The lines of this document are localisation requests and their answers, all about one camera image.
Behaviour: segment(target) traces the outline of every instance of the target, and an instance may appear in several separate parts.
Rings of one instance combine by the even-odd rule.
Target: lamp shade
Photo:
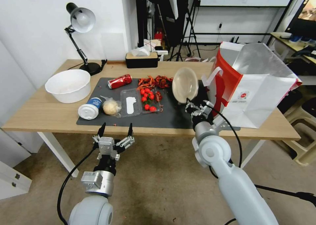
[[[79,33],[86,33],[93,28],[95,15],[91,10],[80,8],[74,3],[68,3],[66,9],[70,13],[70,22],[74,30]]]

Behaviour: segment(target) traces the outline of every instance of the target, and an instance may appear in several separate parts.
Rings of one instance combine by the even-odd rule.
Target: dough ball
[[[118,113],[119,105],[116,101],[105,101],[102,108],[105,114],[115,115]]]

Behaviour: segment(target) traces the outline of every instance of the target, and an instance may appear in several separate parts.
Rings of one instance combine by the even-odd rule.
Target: bag handle
[[[203,60],[202,62],[212,62],[212,60],[214,60],[214,59],[216,59],[216,57],[212,57],[210,60],[208,60],[208,58],[207,58],[207,59]]]
[[[202,79],[204,87],[207,87],[211,84],[211,82],[213,81],[217,73],[219,73],[220,76],[223,75],[223,70],[219,66],[213,70],[213,72],[210,74],[208,79],[206,78],[206,75],[202,75],[201,79]]]

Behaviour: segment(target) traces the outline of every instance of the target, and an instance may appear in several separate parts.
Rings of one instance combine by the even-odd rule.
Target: white lid
[[[92,104],[83,104],[78,109],[78,114],[81,118],[92,120],[99,114],[99,109]]]

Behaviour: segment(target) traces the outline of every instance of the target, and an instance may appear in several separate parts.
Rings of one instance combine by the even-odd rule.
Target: clear plastic tray
[[[153,100],[148,100],[150,106],[154,106],[157,110],[155,112],[161,112],[162,107],[160,102],[156,100],[156,93],[157,89],[154,88],[152,90],[152,93],[155,95],[155,98]],[[146,111],[144,109],[144,106],[146,103],[142,103],[141,101],[142,95],[139,90],[136,88],[126,89],[121,91],[121,103],[122,103],[122,109],[120,111],[121,117],[130,117],[130,116],[137,116],[139,114],[148,114],[148,113],[155,113],[151,111]]]
[[[130,99],[130,97],[135,98],[134,103],[130,102],[132,100]],[[121,91],[121,103],[122,103],[122,109],[120,111],[121,117],[137,116],[142,111],[140,93],[135,88]]]
[[[138,94],[139,94],[139,96],[140,96],[140,99],[142,98],[142,95],[141,95],[141,93],[140,93],[140,91],[139,90],[137,90],[138,91]],[[156,100],[156,93],[157,93],[157,88],[153,88],[152,90],[152,93],[154,94],[154,96],[155,96],[155,98],[154,98],[154,100],[150,100],[150,103],[148,103],[151,107],[155,107],[157,110],[155,111],[155,112],[161,112],[162,111],[162,107],[161,107],[161,104],[160,104],[160,102],[158,102],[157,100]],[[141,103],[141,106],[142,106],[142,109],[141,109],[141,111],[142,111],[142,113],[143,114],[148,114],[148,113],[154,113],[154,112],[151,112],[151,111],[146,111],[145,109],[144,109],[144,106],[145,106],[145,104],[142,102]]]

